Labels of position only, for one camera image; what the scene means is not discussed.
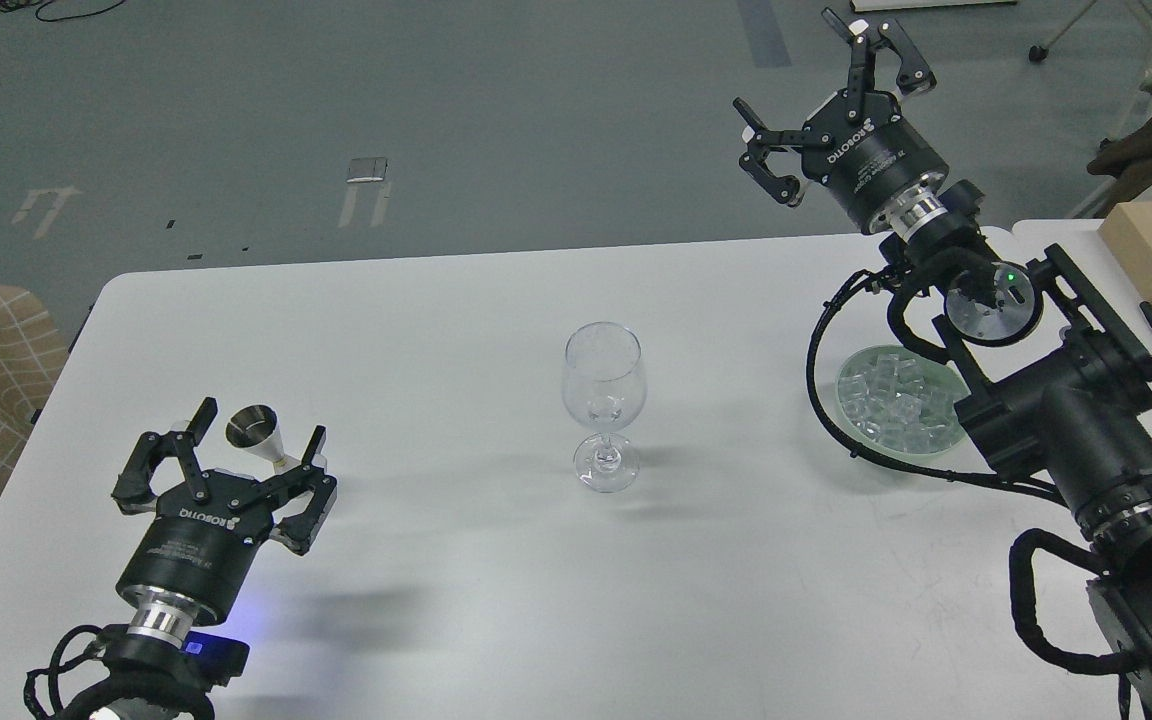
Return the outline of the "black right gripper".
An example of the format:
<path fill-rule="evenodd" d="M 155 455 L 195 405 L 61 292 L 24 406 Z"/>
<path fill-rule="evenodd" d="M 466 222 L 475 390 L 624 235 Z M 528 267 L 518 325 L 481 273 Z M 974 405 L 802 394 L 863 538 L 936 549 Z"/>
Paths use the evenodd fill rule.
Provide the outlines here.
<path fill-rule="evenodd" d="M 882 209 L 918 184 L 938 190 L 948 164 L 905 120 L 895 94 L 874 90 L 876 56 L 890 50 L 900 60 L 896 86 L 902 97 L 927 94 L 937 86 L 931 65 L 896 18 L 846 23 L 835 10 L 823 20 L 850 47 L 846 86 L 808 118 L 803 129 L 773 131 L 741 97 L 733 109 L 744 120 L 745 150 L 738 165 L 761 190 L 787 209 L 803 202 L 803 182 L 794 174 L 776 176 L 768 165 L 773 152 L 801 150 L 806 179 L 818 182 L 844 209 L 861 233 L 886 232 Z"/>

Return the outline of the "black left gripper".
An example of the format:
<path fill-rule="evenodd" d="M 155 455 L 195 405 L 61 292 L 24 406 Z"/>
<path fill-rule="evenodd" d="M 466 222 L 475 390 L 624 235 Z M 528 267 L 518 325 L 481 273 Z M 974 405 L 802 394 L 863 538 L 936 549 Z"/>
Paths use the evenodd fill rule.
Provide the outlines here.
<path fill-rule="evenodd" d="M 228 619 L 262 544 L 279 541 L 305 556 L 338 500 L 338 479 L 321 456 L 323 425 L 308 439 L 297 470 L 260 482 L 221 470 L 206 478 L 196 448 L 218 410 L 215 397 L 204 397 L 185 429 L 143 433 L 111 492 L 123 515 L 156 510 L 116 593 L 129 605 L 150 591 L 182 596 L 197 607 L 196 626 Z M 156 497 L 152 478 L 168 458 L 177 460 L 185 486 Z"/>

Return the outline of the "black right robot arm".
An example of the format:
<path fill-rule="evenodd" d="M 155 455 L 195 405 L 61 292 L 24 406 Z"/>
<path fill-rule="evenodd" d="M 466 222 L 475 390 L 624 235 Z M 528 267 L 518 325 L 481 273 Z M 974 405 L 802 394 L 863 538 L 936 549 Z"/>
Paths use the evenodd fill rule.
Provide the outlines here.
<path fill-rule="evenodd" d="M 771 129 L 741 99 L 744 169 L 795 209 L 801 179 L 819 184 L 867 236 L 884 266 L 846 279 L 809 340 L 810 406 L 855 457 L 905 473 L 1044 498 L 1064 506 L 1083 546 L 1043 529 L 1011 541 L 1011 626 L 1038 659 L 1068 673 L 1115 676 L 1121 717 L 1138 697 L 1152 719 L 1152 356 L 1058 245 L 1026 264 L 988 245 L 982 195 L 946 184 L 942 156 L 916 132 L 902 97 L 934 73 L 896 18 L 824 22 L 849 46 L 846 86 L 797 129 Z M 796 152 L 801 176 L 776 176 L 774 152 Z M 967 384 L 956 418 L 988 473 L 934 471 L 869 450 L 828 418 L 814 364 L 824 333 L 859 291 L 890 291 L 886 323 L 905 350 L 952 364 Z"/>

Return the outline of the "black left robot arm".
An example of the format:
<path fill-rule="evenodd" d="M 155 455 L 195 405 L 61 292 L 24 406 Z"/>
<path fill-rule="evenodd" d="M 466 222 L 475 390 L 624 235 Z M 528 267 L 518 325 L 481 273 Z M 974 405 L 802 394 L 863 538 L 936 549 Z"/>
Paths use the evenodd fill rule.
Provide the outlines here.
<path fill-rule="evenodd" d="M 276 414 L 248 406 L 228 420 L 227 441 L 268 460 L 257 479 L 205 469 L 196 450 L 218 416 L 204 397 L 182 427 L 137 439 L 111 498 L 126 515 L 151 515 L 116 593 L 127 624 L 76 626 L 44 667 L 28 670 L 26 710 L 37 719 L 212 719 L 212 689 L 237 679 L 250 647 L 211 632 L 223 624 L 265 543 L 306 555 L 338 500 L 326 471 L 326 429 L 298 457 L 285 454 Z"/>

